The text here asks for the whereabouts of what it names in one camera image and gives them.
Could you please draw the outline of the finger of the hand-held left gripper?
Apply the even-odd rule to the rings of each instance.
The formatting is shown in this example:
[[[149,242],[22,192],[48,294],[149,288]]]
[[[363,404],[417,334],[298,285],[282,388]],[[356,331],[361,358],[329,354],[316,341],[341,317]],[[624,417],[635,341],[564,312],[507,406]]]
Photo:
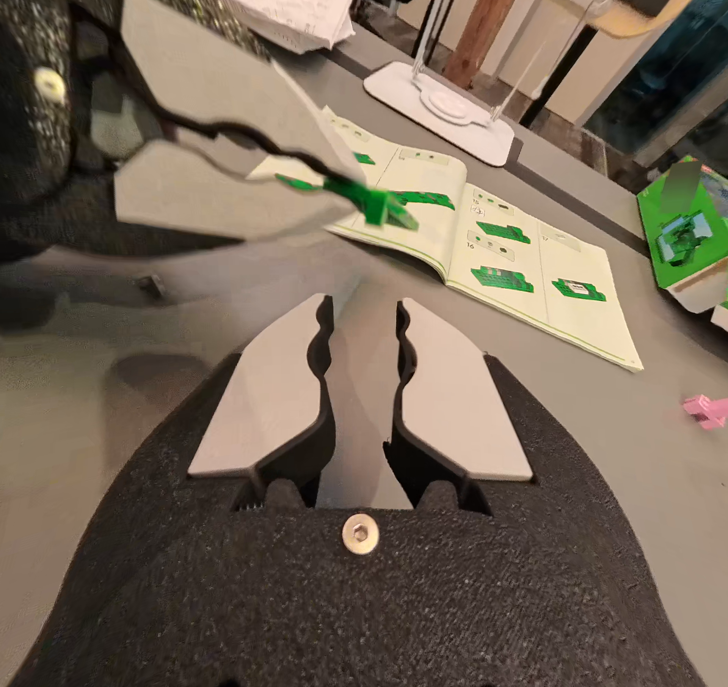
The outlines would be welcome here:
[[[166,230],[271,241],[317,231],[355,213],[323,178],[288,157],[266,155],[248,172],[201,149],[154,141],[114,175],[118,221]]]
[[[163,118],[209,138],[243,136],[321,176],[366,182],[323,110],[275,60],[159,0],[122,0],[119,31],[124,69]]]

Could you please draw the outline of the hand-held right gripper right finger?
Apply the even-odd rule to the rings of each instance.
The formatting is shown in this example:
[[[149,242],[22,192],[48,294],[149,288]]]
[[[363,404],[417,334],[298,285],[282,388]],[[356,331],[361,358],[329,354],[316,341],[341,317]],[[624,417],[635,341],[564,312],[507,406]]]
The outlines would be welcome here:
[[[392,433],[385,452],[409,482],[528,482],[533,477],[484,353],[412,298],[397,303]]]

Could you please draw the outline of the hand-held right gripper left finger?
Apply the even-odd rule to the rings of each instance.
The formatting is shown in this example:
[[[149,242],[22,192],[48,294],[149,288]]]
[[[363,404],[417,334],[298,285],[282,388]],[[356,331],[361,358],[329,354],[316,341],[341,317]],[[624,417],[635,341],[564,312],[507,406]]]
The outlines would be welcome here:
[[[243,349],[188,466],[191,478],[262,474],[267,458],[314,426],[325,373],[314,372],[309,351],[332,315],[332,297],[313,294]]]

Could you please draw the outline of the green brick plate assembly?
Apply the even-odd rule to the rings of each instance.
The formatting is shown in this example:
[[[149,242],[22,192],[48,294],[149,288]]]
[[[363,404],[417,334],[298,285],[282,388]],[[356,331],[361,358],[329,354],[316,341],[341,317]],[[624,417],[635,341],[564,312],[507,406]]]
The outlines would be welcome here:
[[[283,182],[284,184],[292,187],[293,189],[301,192],[318,192],[327,191],[331,192],[339,197],[349,200],[356,209],[362,214],[362,192],[369,188],[366,185],[358,182],[352,182],[348,180],[333,179],[331,177],[325,177],[322,184],[311,184],[302,179],[297,179],[292,176],[285,174],[276,173],[275,178]],[[384,225],[391,225],[400,228],[404,228],[411,231],[419,230],[419,222],[415,217],[406,209],[406,205],[399,201],[395,196],[394,192],[390,193],[391,200],[389,201],[389,216],[387,222]]]

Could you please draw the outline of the grey desk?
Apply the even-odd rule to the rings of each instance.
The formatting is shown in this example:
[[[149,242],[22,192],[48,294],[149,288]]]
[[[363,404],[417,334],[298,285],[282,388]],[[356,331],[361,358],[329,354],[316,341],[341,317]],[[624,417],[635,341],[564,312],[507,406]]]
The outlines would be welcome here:
[[[416,504],[374,513],[372,555],[346,549],[345,518],[369,512],[307,506],[335,439],[332,305],[314,303],[296,359],[314,421],[266,462],[262,489],[183,470],[232,387],[231,355],[114,480],[10,685],[704,685],[606,481],[499,360],[476,351],[534,478],[456,473],[404,425],[401,390],[422,367],[404,302],[384,451]]]

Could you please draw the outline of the open building instruction booklet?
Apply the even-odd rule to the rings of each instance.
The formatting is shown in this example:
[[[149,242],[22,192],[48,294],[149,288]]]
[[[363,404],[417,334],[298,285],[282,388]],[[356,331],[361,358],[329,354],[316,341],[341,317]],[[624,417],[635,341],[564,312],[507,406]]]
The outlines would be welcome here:
[[[605,250],[470,184],[458,158],[398,145],[324,107],[375,188],[390,191],[417,230],[354,212],[327,227],[430,265],[451,289],[633,372],[643,370]]]

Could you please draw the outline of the black board on white stand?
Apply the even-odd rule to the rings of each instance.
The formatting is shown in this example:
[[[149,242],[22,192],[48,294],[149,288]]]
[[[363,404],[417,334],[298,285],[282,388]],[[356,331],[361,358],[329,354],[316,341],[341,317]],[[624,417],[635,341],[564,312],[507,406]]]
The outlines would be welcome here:
[[[560,87],[597,33],[614,39],[647,35],[674,20],[692,0],[550,0],[577,18],[558,61],[537,89],[536,97],[523,113],[520,125],[530,128],[541,110]],[[503,167],[515,138],[504,118],[505,109],[519,84],[537,60],[537,50],[510,94],[494,109],[478,106],[455,91],[455,86],[437,81],[426,73],[426,50],[435,31],[435,21],[446,21],[445,0],[430,0],[413,49],[411,62],[390,62],[363,81],[374,99],[413,120],[478,160]]]

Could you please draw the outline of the pink brick pig figure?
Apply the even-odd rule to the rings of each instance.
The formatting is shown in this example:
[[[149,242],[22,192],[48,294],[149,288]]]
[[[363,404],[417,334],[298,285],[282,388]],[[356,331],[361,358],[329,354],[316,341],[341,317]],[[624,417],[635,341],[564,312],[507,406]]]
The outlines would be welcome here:
[[[711,399],[708,396],[700,394],[686,399],[682,407],[705,430],[725,427],[727,398]]]

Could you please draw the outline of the green toy set box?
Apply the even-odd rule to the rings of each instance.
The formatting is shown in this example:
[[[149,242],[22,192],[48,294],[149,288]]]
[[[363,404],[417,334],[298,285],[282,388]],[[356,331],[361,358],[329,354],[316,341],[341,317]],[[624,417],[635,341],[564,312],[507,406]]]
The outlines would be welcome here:
[[[636,200],[658,288],[726,331],[726,178],[686,155]]]

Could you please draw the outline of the wooden post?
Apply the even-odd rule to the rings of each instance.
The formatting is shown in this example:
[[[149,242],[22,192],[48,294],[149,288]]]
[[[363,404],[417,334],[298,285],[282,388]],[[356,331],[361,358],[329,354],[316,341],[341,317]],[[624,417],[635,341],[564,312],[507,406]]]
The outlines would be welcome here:
[[[515,0],[477,0],[443,76],[469,90]]]

